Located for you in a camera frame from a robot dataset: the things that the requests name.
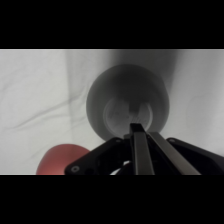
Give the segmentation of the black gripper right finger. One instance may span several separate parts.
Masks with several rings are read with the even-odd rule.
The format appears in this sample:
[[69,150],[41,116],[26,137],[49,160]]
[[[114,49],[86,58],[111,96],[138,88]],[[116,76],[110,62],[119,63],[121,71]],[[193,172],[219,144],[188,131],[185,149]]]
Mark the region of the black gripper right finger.
[[148,134],[151,144],[181,175],[224,175],[224,157],[176,138]]

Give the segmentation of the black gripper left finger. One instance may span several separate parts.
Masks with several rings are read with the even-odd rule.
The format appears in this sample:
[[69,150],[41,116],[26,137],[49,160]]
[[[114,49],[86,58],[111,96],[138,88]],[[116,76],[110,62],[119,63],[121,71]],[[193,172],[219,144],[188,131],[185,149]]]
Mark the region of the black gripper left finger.
[[147,134],[131,124],[123,139],[115,137],[98,146],[64,170],[66,175],[154,175]]

